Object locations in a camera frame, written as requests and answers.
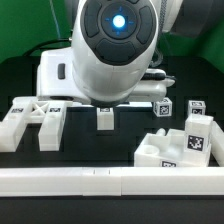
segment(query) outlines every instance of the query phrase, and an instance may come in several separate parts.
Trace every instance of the white block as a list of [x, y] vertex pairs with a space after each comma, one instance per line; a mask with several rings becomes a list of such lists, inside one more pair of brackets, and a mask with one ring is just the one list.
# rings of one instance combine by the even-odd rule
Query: white block
[[32, 102], [15, 103], [0, 123], [0, 152], [15, 152], [26, 129], [26, 116], [32, 111]]
[[84, 196], [120, 196], [121, 168], [84, 168], [82, 190]]
[[224, 166], [224, 133], [214, 121], [211, 134], [212, 154], [219, 166]]
[[208, 166], [211, 145], [206, 153], [184, 150], [184, 131], [170, 129], [156, 135], [147, 134], [134, 154], [135, 167], [205, 167]]
[[114, 130], [113, 108], [97, 108], [97, 130]]
[[223, 195], [224, 168], [122, 168], [122, 195]]
[[0, 169], [0, 196], [82, 195], [82, 168]]
[[188, 116], [190, 114], [205, 115], [206, 105], [204, 101], [189, 100], [188, 102]]
[[49, 101], [39, 136], [40, 151], [58, 151], [66, 116], [65, 101]]
[[153, 104], [153, 112], [157, 117], [172, 116], [172, 104], [172, 101], [168, 97], [165, 97], [163, 101]]
[[210, 144], [213, 117], [190, 114], [185, 123], [185, 150], [206, 153]]

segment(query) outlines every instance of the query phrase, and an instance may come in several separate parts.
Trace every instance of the blue light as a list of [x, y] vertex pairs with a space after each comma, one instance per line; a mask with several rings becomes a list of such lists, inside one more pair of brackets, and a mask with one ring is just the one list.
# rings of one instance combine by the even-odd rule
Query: blue light
[[125, 18], [124, 18], [124, 16], [121, 16], [121, 15], [115, 16], [114, 19], [113, 19], [113, 24], [118, 29], [124, 27], [124, 25], [125, 25]]

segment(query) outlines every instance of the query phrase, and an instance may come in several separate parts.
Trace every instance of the white cube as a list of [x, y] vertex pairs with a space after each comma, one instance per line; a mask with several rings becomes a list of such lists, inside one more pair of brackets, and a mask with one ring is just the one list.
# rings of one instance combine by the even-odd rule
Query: white cube
[[172, 104], [172, 101], [168, 97], [165, 97], [163, 101], [153, 104], [153, 112], [157, 117], [172, 116]]
[[191, 114], [185, 123], [184, 149], [205, 153], [210, 144], [213, 117]]
[[97, 108], [97, 130], [114, 130], [113, 108]]
[[189, 100], [188, 103], [188, 116], [190, 114], [205, 115], [206, 105], [204, 101]]

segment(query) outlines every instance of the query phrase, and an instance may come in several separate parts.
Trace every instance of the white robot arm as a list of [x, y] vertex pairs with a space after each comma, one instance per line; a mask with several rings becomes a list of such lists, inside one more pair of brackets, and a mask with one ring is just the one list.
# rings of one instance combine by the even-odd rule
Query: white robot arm
[[182, 4], [182, 0], [167, 0], [164, 11], [164, 2], [80, 0], [72, 47], [42, 54], [37, 96], [72, 97], [97, 107], [161, 100], [174, 81], [141, 79], [159, 33], [171, 29]]

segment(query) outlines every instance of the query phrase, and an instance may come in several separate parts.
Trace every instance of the black table surface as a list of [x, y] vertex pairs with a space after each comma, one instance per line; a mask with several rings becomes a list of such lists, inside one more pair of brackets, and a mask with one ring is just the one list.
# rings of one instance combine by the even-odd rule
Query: black table surface
[[[0, 119], [19, 96], [34, 96], [39, 57], [0, 64]], [[146, 133], [184, 129], [188, 100], [203, 100], [206, 114], [224, 127], [224, 74], [197, 57], [168, 57], [161, 65], [178, 79], [168, 88], [173, 116], [150, 108], [114, 108], [115, 130], [96, 131], [95, 108], [68, 108], [59, 152], [40, 152], [40, 125], [28, 125], [15, 153], [0, 153], [0, 168], [133, 166]], [[217, 166], [211, 157], [210, 166]], [[2, 223], [223, 223], [224, 196], [1, 198]]]

